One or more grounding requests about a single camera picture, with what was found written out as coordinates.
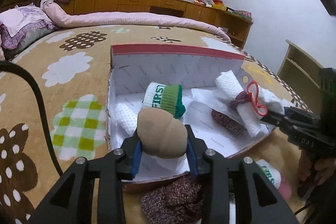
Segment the person right hand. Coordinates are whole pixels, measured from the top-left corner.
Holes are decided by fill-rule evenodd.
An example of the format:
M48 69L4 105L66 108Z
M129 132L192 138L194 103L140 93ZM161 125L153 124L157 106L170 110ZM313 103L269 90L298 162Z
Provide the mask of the person right hand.
M302 150L298 162L298 179L305 181L311 175L312 168L317 171L322 171L322 176L317 184L322 185L335 172L335 158L319 159L314 164L312 164L307 152Z

